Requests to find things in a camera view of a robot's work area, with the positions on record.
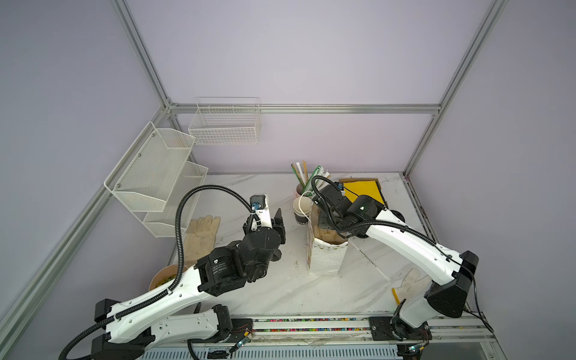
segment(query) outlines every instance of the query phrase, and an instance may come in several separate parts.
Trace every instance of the white wire basket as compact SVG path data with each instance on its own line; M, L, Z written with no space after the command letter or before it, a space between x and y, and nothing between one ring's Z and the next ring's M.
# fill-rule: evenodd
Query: white wire basket
M171 128L156 128L153 123L142 130L142 134L147 132L150 134L138 151L124 155L124 158L132 157L126 169L120 160L106 178L104 187L155 237L174 237L176 209L188 191L204 184L208 168L188 160L193 136ZM199 193L194 194L184 206L183 233L198 196Z
M155 128L124 173L104 185L130 211L163 211L178 175L190 156L194 137L170 128Z
M198 110L188 128L196 145L250 145L260 135L257 97L197 97Z
M144 226L150 230L152 234L156 237L174 237L174 222L176 219L176 209L180 204L180 201L186 195L186 193L193 188L203 185L206 179L206 173L208 168L194 164L193 162L187 161L184 164L182 173L176 180L172 194L168 199L164 211L161 213L147 213L144 217L142 223ZM192 214L194 213L194 208L198 202L198 196L200 193L197 192L188 199L184 210L182 211L180 229L182 234L186 233L188 224L192 219Z

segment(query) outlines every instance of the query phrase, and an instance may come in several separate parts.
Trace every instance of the white paper cup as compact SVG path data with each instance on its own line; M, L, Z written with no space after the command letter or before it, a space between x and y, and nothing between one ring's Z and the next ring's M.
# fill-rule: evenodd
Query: white paper cup
M308 223L308 218L312 213L312 204L312 199L307 196L300 196L294 200L294 216L298 224L306 225Z

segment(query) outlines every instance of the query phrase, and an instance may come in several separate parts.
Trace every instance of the black cable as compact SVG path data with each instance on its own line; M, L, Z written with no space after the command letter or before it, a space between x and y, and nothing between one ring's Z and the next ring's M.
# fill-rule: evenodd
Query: black cable
M188 351L190 352L190 356L192 357L192 359L200 360L198 358L198 356L196 356L196 354L194 353L194 349L192 349L192 340L191 339L188 339Z
M354 194L354 195L356 195L356 196L360 196L360 195L356 194L354 191L348 189L347 187L344 187L344 189L346 189L348 192L351 192L352 194Z
M357 228L362 228L365 226L370 226L370 225L383 225L383 226L388 226L390 228L396 228L399 229L401 231L405 231L409 234L412 234L414 236L417 236L419 238L421 238L422 240L424 240L425 242L427 242L428 244L432 245L432 246L436 246L436 242L430 238L428 238L426 235L417 232L416 230L414 230L413 228L407 226L407 225L401 225L399 223L395 223L395 222L390 222L390 221L382 221L382 220L368 220L368 221L362 221L362 222L357 222L355 224L352 224L350 226L348 226L347 228L342 228L340 226L338 226L336 224L336 222L334 221L332 214L330 213L329 207L328 207L328 203L326 202L326 199L324 198L324 195L320 193L320 191L318 191L318 188L316 187L316 180L323 180L326 181L328 184L332 185L333 187L335 187L336 189L338 189L338 187L336 186L336 184L334 184L334 182L332 182L332 180L324 177L324 176L314 176L312 177L312 190L314 191L314 193L316 194L316 196L318 196L318 199L320 200L320 202L322 203L322 206L327 209L326 210L326 215L328 217L328 222L330 223L330 226L332 226L337 232L341 232L341 233L346 233L346 232L350 232L351 230L357 229Z
M468 271L470 273L470 275L472 276L472 284L474 287L474 301L476 302L476 310L478 311L478 314L482 314L480 311L480 307L478 306L478 291L476 289L476 278L474 277L474 273L466 268L466 266L463 266L462 264L460 264L459 262L455 261L454 259L452 259L451 256L448 256L444 251L440 250L437 247L437 243L436 241L428 238L426 235L417 232L416 230L412 229L409 226L403 226L401 224L395 223L395 222L389 222L389 221L382 221L382 220L369 220L369 221L362 221L362 222L358 222L355 224L352 224L350 226L348 226L347 228L341 228L340 226L337 226L336 223L334 222L334 219L332 218L332 214L330 213L329 207L328 207L328 203L326 202L326 199L324 198L324 195L322 195L319 191L318 188L316 187L316 180L323 180L327 183L329 183L330 185L334 186L336 189L338 189L338 187L336 186L336 184L334 184L333 181L331 181L330 179L327 179L324 176L314 176L312 177L312 190L314 191L314 193L316 194L316 196L318 196L318 198L320 199L320 202L322 203L322 205L324 206L325 209L327 209L326 211L326 215L328 217L328 222L330 223L330 225L336 229L336 231L340 231L340 232L350 232L351 230L357 229L357 228L361 228L363 226L370 226L370 225L384 225L384 226L389 226L390 228L396 228L396 229L400 229L401 231L405 231L409 234L412 234L414 236L417 236L419 238L421 238L422 240L424 240L425 242L427 242L428 244L432 245L433 247L435 247L438 251L440 251L440 253L442 255L444 255L449 261L454 262L455 264L459 265L461 268L465 269L466 271ZM485 319L478 317L480 320L482 320L482 323L484 324L484 326L486 326L486 328L494 333L494 329L492 328L492 326L490 326L490 324L488 323L488 321L486 321Z
M178 286L178 284L180 283L180 280L182 279L182 273L184 272L184 243L182 241L182 231L180 229L180 224L182 221L182 211L184 211L184 206L186 205L186 202L189 200L190 197L192 197L192 195L194 195L197 192L200 192L202 190L220 190L223 191L227 194L230 194L232 196L234 196L236 199L238 199L242 205L244 205L246 207L246 209L248 209L248 211L250 211L251 215L253 213L252 207L250 206L250 204L242 197L240 196L237 192L228 189L224 186L220 186L220 185L202 185L202 186L198 186L195 187L194 189L188 191L188 193L186 195L184 195L184 197L182 198L182 200L180 201L180 204L178 205L178 208L176 209L176 218L174 220L174 228L175 228L175 233L176 233L176 245L178 248L178 270L176 273L176 277L174 278L174 281L172 282L172 284L170 284L170 286L168 286L167 289L165 289L164 291L162 291L161 293L158 293L156 296L141 302L140 304L134 305L126 310L123 310L113 316L107 317L106 319L99 321L98 323L95 323L94 325L92 325L91 327L89 327L88 329L82 331L80 334L78 334L74 339L72 339L71 342L69 342L64 349L62 350L62 352L60 353L60 356L58 356L58 360L90 360L92 358L91 355L86 355L83 356L81 358L76 358L76 359L68 359L68 353L70 352L70 350L72 350L72 348L74 346L76 346L76 344L78 344L82 339L84 339L85 337L87 337L88 335L92 334L94 331L105 327L107 324L111 323L114 321L114 319L121 319L122 317L131 314L135 311L141 310L145 307L147 307L150 304L155 303L156 301L160 300L161 298L165 297L166 295L168 295L169 293L171 293L176 286ZM260 226L260 219L258 218L258 215L256 215L256 213L254 212L254 219L256 220L256 224L258 226Z
M472 285L474 288L474 302L476 303L476 311L478 312L478 314L482 315L482 312L480 311L480 306L478 305L478 291L476 289L476 277L474 276L474 273L472 272L472 270L470 270L469 268L467 268L466 266L460 264L459 262L455 261L454 259L452 259L451 256L446 255L446 253L442 250L440 250L437 246L435 246L435 248L440 251L440 253L442 255L444 255L449 261L452 261L454 264L457 264L460 266L460 268L468 271L468 273L470 274L470 276L472 277ZM482 323L484 324L484 326L486 326L486 328L493 334L494 333L494 329L492 328L492 326L490 326L490 324L488 323L488 320L485 320L483 318L481 318L480 316L476 316L477 318L479 318L480 320L482 320Z

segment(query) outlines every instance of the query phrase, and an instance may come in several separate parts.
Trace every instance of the aluminum frame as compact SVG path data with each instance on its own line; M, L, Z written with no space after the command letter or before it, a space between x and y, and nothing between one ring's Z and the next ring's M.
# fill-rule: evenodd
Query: aluminum frame
M174 114L195 113L196 104L172 104ZM260 104L260 113L429 113L440 110L439 104Z
M437 114L432 115L432 118L430 119L424 134L422 134L416 149L414 149L414 153L410 157L410 160L408 160L408 164L404 170L404 175L410 176L410 174L414 171L418 160L420 160L424 150L426 150L426 147L430 143L434 132L438 128L438 125L440 125L440 121L442 121L444 114L446 114L446 111L450 107L452 100L454 100L458 89L464 82L464 79L466 78L466 75L468 75L472 64L474 64L474 61L478 57L478 52L494 28L494 25L496 25L496 22L504 11L507 3L508 0L493 0L490 4L490 7L486 11L486 14L484 14L484 18L482 19L480 26L478 26L478 29L476 30L476 33L474 34L474 37L472 38L472 41L470 42L464 57L458 65L458 69L456 69L456 72L452 76L452 80L450 80L448 88L446 88L446 91L444 91L444 95L440 101L440 110Z
M159 126L165 120L168 120L168 117L168 108L162 107L154 115L152 122L154 126ZM136 156L138 149L151 134L152 129L140 133L122 159L120 159L116 173L122 174L124 172L132 158ZM111 197L112 194L102 184L84 211L64 235L56 249L50 254L48 260L46 260L14 305L8 310L8 313L0 322L0 359L8 355L42 305L44 305L44 302L58 283L58 280L68 269L74 256L84 243L86 235L99 219L102 210Z
M179 113L194 113L195 104L175 104L166 95L166 91L160 81L160 77L154 67L150 54L144 44L142 35L138 30L134 16L130 11L127 0L111 0L114 9L118 14L128 39L136 52L146 76L162 104L152 122L160 125L165 120L169 120L172 126L181 131L177 121ZM422 206L416 197L416 193L410 183L409 175L414 170L415 165L422 153L429 144L434 131L437 129L445 112L454 99L465 76L468 74L474 60L478 56L482 44L493 29L496 21L504 10L508 0L494 0L478 27L458 69L456 70L450 85L446 89L440 104L262 104L262 113L429 113L432 114L430 123L422 135L414 153L412 154L406 169L404 170L404 184L415 205L416 212L422 220L428 235L435 239L430 223L423 212ZM139 148L139 144L146 139L148 133L142 133L124 154L121 162L128 164L133 152ZM86 235L93 224L98 220L103 208L112 195L102 185L89 202L84 211L74 222L69 231L62 238L56 249L50 254L42 268L38 271L26 289L20 294L17 301L9 309L6 316L0 321L0 360L8 355L10 350L19 340L32 319L35 317L41 306L44 304L51 291L62 277L68 265L78 252ZM505 359L498 343L490 342L490 348L485 348L485 352L490 358L497 357Z

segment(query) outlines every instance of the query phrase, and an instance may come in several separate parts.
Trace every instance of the pencil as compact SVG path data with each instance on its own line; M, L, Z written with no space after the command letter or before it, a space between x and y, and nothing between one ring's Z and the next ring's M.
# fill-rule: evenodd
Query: pencil
M308 169L306 168L306 160L302 160L304 163L304 175L306 175L306 183L308 183Z
M302 187L304 187L304 182L302 181L302 179L300 179L300 175L298 175L298 172L296 171L296 166L294 166L293 163L292 163L292 171L294 172L294 175L296 175L296 177L298 178L298 181L300 182Z

